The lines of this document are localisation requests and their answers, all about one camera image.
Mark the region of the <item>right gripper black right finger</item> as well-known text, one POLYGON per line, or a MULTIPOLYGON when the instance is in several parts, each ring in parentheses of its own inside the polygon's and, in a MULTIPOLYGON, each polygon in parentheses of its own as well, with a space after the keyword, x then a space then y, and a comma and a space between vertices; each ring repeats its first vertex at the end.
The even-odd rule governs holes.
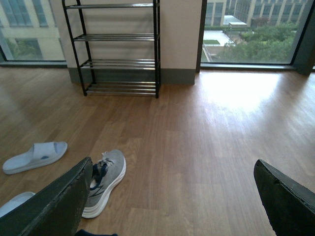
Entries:
POLYGON ((272 229, 278 236, 315 234, 315 194, 267 162, 258 159, 253 171, 272 229))

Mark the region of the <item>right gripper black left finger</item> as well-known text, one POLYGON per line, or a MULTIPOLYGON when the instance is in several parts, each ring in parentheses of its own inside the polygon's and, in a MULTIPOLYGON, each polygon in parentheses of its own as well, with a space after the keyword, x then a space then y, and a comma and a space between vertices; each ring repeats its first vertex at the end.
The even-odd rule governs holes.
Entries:
POLYGON ((92 160, 86 157, 1 217, 2 236, 73 236, 85 207, 92 177, 92 160))

